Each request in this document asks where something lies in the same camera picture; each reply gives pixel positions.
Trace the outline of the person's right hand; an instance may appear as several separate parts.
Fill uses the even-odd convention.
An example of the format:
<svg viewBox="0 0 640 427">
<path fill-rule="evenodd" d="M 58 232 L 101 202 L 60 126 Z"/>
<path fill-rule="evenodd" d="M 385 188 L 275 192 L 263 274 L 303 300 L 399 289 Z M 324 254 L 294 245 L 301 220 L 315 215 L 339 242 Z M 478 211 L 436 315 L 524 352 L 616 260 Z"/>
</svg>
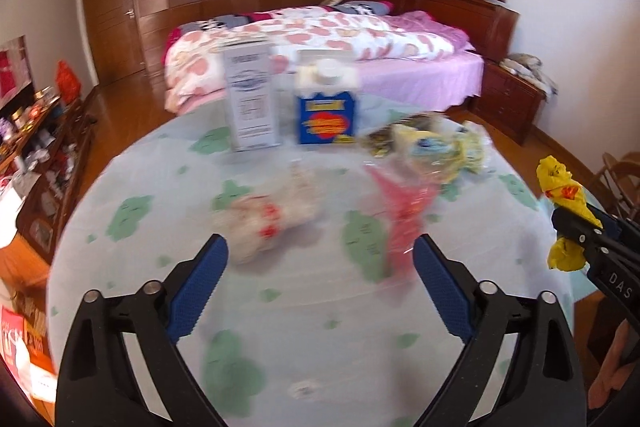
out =
<svg viewBox="0 0 640 427">
<path fill-rule="evenodd" d="M 600 367 L 600 371 L 588 390 L 588 409 L 595 410 L 603 407 L 608 401 L 612 390 L 620 391 L 631 375 L 634 363 L 623 364 L 623 352 L 631 332 L 627 320 L 617 327 L 615 336 L 608 353 Z"/>
</svg>

